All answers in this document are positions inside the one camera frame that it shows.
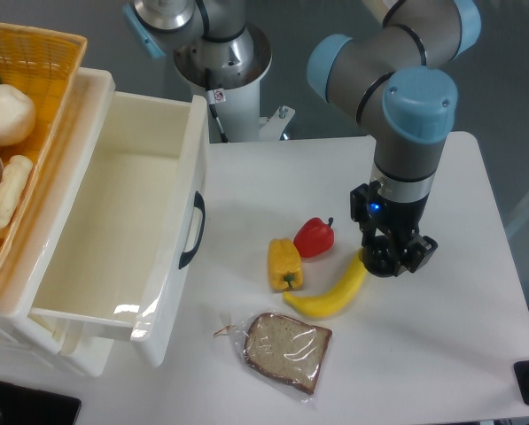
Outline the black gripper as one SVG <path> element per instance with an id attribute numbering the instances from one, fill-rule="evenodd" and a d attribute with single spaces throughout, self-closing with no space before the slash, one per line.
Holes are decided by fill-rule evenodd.
<path id="1" fill-rule="evenodd" d="M 389 238 L 399 251 L 395 276 L 411 274 L 427 264 L 438 243 L 419 233 L 428 196 L 400 203 L 381 195 L 380 182 L 365 183 L 350 192 L 350 215 L 362 232 L 364 261 L 377 259 L 377 236 Z"/>

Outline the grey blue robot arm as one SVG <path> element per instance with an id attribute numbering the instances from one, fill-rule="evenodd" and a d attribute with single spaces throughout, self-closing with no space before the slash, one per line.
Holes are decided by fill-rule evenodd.
<path id="1" fill-rule="evenodd" d="M 244 2 L 130 1 L 123 11 L 148 53 L 170 57 L 192 93 L 205 98 L 218 142 L 263 136 L 260 82 L 271 47 L 247 21 Z M 458 91 L 441 67 L 469 49 L 480 29 L 472 1 L 393 1 L 376 36 L 330 35 L 309 57 L 310 88 L 376 142 L 370 180 L 350 195 L 373 275 L 415 272 L 437 249 L 419 222 L 455 121 Z"/>

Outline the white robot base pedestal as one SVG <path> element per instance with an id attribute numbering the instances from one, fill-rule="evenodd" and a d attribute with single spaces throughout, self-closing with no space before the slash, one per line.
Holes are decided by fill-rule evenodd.
<path id="1" fill-rule="evenodd" d="M 209 141 L 268 142 L 288 138 L 295 110 L 279 106 L 261 115 L 261 80 L 272 63 L 268 38 L 248 23 L 235 39 L 225 42 L 199 38 L 174 52 L 175 68 L 191 94 L 206 99 Z"/>

